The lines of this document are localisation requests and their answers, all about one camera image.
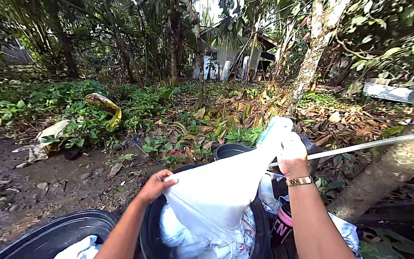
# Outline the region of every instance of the black bucket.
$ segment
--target black bucket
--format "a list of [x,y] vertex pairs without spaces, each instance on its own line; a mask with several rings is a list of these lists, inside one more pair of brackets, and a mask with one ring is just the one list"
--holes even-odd
[[232,157],[251,150],[253,150],[251,147],[247,147],[241,144],[227,143],[219,146],[215,150],[215,160]]
[[0,259],[52,259],[88,235],[98,236],[103,244],[118,220],[101,210],[74,212],[57,218],[22,236],[0,251]]
[[[187,165],[174,170],[179,173],[192,169],[204,164]],[[161,229],[159,221],[161,220],[161,211],[167,203],[164,195],[159,196],[153,201],[145,211],[142,228],[140,230],[140,245],[145,259],[169,259],[171,258],[171,248],[164,245],[161,241]],[[269,229],[266,211],[258,197],[250,203],[253,217],[255,219],[255,244],[250,259],[271,259],[272,251],[270,248],[271,233]]]

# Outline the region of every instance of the red object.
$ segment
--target red object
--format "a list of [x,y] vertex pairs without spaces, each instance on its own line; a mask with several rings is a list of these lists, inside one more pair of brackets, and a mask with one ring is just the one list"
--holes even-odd
[[176,155],[176,154],[182,154],[182,153],[183,151],[181,150],[170,150],[170,151],[167,151],[166,155]]
[[303,37],[303,39],[301,41],[305,41],[309,38],[310,33],[306,32],[306,35]]
[[300,27],[306,24],[306,22],[308,21],[308,18],[309,18],[309,16],[306,16],[306,17],[305,17],[305,18],[301,21],[301,23],[299,24],[299,25],[300,25]]

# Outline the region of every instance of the white cloth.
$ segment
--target white cloth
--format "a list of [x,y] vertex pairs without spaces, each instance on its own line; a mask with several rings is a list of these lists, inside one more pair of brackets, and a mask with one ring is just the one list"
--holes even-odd
[[344,219],[337,217],[336,215],[328,213],[332,219],[335,227],[338,229],[339,233],[348,244],[351,251],[354,253],[354,256],[357,259],[362,259],[362,256],[359,253],[359,237],[357,235],[357,227]]
[[59,252],[54,259],[93,259],[102,245],[96,245],[96,235],[89,235]]
[[175,247],[179,259],[248,259],[248,253],[255,242],[255,220],[250,207],[242,216],[241,243],[194,236],[180,223],[169,204],[162,209],[159,226],[162,243],[168,247]]

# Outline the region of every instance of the finger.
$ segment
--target finger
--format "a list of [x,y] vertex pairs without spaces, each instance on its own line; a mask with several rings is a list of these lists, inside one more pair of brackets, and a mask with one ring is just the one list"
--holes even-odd
[[178,183],[178,179],[173,179],[167,182],[164,182],[164,189],[169,188],[172,185],[176,185]]
[[167,177],[167,176],[170,175],[169,172],[170,172],[169,169],[163,169],[163,170],[158,172],[158,175],[160,175],[161,177]]

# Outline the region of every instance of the gold watch band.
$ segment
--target gold watch band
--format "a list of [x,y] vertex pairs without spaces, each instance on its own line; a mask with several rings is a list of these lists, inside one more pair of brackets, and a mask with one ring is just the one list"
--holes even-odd
[[312,177],[301,177],[301,178],[295,178],[295,179],[289,179],[285,181],[287,183],[287,186],[293,186],[293,185],[302,185],[302,184],[309,184],[314,182]]

